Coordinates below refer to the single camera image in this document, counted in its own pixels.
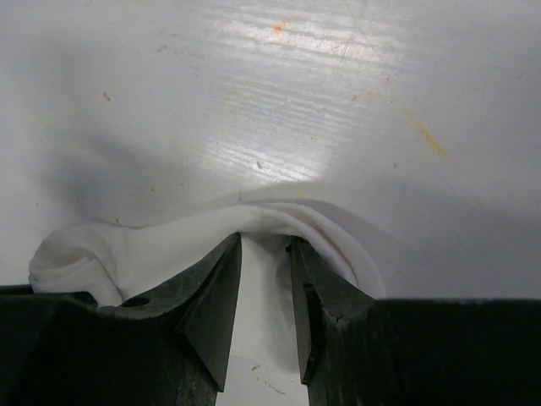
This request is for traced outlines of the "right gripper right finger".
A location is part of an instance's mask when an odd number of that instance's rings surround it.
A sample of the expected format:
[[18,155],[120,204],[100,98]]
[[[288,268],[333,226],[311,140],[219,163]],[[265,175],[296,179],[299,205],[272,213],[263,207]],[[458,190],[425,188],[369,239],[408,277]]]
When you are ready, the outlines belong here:
[[295,237],[290,257],[301,382],[318,372],[335,378],[360,369],[363,324],[376,300],[333,271],[306,240]]

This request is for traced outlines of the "white sock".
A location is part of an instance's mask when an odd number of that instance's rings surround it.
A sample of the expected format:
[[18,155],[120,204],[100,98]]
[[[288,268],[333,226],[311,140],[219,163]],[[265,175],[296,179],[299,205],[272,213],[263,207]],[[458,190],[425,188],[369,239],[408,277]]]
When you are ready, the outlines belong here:
[[241,199],[177,220],[135,227],[87,222],[50,233],[29,264],[39,294],[84,291],[120,305],[184,272],[232,233],[243,241],[232,355],[272,370],[298,371],[285,248],[306,239],[338,275],[374,298],[382,275],[361,242],[358,216],[320,200]]

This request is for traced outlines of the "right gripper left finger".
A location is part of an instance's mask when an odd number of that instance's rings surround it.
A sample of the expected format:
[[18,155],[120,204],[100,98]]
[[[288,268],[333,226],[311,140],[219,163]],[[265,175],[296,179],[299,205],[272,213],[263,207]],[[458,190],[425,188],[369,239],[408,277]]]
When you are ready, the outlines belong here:
[[107,306],[101,392],[220,392],[238,302],[242,244],[234,233],[186,271]]

